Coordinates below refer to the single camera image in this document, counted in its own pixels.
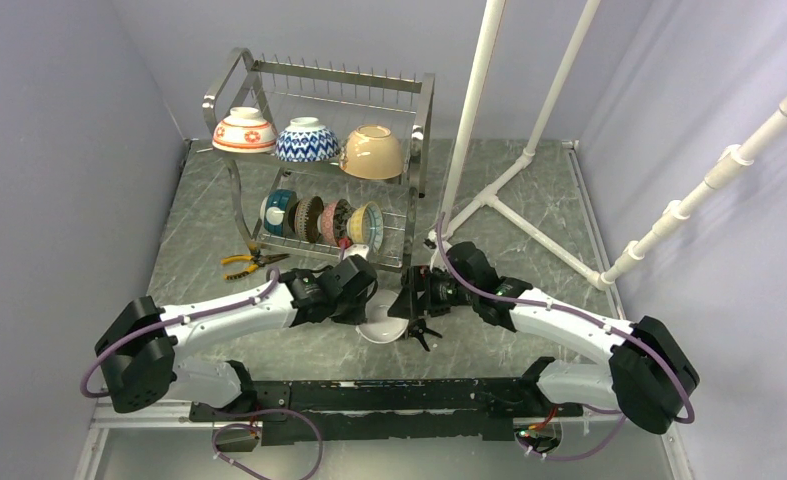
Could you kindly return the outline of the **plain white bowl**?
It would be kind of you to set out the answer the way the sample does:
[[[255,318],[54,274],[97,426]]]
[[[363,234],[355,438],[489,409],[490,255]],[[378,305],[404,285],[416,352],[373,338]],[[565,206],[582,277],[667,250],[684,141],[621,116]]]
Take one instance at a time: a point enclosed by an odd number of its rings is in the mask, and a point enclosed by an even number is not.
[[[388,314],[398,294],[392,290],[379,290],[365,306],[366,320],[355,330],[373,344],[388,344],[402,337],[408,327],[407,319]]]

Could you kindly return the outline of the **yellow teal patterned bowl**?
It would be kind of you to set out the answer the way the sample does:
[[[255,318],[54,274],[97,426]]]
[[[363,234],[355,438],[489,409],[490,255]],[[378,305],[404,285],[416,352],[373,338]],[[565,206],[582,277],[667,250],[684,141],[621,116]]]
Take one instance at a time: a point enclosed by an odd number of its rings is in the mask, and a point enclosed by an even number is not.
[[[353,244],[366,245],[374,253],[381,251],[384,219],[376,202],[367,202],[352,212],[347,222],[347,236]]]

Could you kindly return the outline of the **brown floral bowl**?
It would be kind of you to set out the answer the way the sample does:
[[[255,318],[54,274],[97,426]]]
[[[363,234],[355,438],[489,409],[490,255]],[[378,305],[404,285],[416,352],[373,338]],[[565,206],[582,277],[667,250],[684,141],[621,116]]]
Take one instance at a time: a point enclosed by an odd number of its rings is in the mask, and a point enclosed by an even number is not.
[[[322,241],[330,246],[338,246],[345,236],[345,224],[354,208],[346,199],[339,199],[326,204],[318,219],[318,227]]]

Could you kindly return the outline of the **beige dark rimmed bowl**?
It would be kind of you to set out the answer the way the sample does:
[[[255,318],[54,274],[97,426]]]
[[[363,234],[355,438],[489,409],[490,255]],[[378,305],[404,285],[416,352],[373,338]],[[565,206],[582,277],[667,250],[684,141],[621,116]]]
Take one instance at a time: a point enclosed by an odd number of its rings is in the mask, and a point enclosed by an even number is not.
[[[294,226],[299,240],[311,244],[318,242],[321,236],[319,219],[323,210],[323,200],[319,196],[306,197],[298,202]]]

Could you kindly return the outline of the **steel dish rack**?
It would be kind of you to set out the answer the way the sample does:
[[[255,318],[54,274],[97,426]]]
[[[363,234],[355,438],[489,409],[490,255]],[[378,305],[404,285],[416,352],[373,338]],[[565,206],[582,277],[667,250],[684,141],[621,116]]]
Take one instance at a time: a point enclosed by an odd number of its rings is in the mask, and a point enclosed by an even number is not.
[[[234,48],[202,112],[245,246],[333,260],[358,243],[378,268],[406,270],[435,90],[431,73],[392,76]]]

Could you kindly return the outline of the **teal white bowl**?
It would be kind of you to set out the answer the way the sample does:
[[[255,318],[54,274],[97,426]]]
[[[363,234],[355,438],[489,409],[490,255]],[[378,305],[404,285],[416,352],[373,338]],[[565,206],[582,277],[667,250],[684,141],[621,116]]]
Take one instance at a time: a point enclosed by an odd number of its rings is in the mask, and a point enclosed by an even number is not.
[[[262,202],[260,217],[263,228],[278,237],[294,238],[298,196],[289,189],[277,189]]]

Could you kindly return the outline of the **red patterned bowl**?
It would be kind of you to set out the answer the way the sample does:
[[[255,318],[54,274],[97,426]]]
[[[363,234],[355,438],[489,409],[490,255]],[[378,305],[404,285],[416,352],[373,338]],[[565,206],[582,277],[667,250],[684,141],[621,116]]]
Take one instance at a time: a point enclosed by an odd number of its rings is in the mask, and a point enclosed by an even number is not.
[[[328,161],[341,153],[336,134],[317,117],[290,120],[276,140],[275,155],[283,162]]]

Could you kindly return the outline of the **orange floral bowl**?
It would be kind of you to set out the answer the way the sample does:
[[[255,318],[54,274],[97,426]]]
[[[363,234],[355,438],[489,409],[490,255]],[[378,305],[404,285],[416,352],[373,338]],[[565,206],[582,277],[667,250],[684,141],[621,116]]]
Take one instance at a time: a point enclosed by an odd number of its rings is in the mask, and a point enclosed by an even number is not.
[[[269,153],[275,149],[277,131],[254,107],[232,107],[215,127],[212,146],[218,150],[241,154]]]

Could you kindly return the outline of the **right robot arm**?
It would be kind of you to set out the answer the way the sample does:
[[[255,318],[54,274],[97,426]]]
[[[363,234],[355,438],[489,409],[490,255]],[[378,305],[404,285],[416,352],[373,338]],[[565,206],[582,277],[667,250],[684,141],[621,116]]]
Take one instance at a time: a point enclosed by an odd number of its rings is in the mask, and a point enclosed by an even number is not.
[[[467,306],[491,326],[542,337],[587,358],[572,365],[542,357],[531,365],[519,391],[529,413],[543,415],[566,403],[599,407],[653,434],[695,421],[690,396],[700,376],[661,320],[631,322],[558,301],[526,281],[499,275],[471,242],[439,257],[439,267],[420,265],[406,274],[389,316],[417,322]]]

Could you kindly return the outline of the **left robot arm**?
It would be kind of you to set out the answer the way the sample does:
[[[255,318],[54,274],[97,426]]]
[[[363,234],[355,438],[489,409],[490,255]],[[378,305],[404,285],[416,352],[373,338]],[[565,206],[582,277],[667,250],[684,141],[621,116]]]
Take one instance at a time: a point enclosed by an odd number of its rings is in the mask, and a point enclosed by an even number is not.
[[[130,301],[97,341],[92,371],[101,372],[115,412],[128,414],[164,400],[204,404],[233,420],[259,405],[248,369],[237,360],[207,362],[200,350],[253,333],[321,323],[357,325],[378,285],[360,255],[319,271],[271,269],[267,283],[186,305]]]

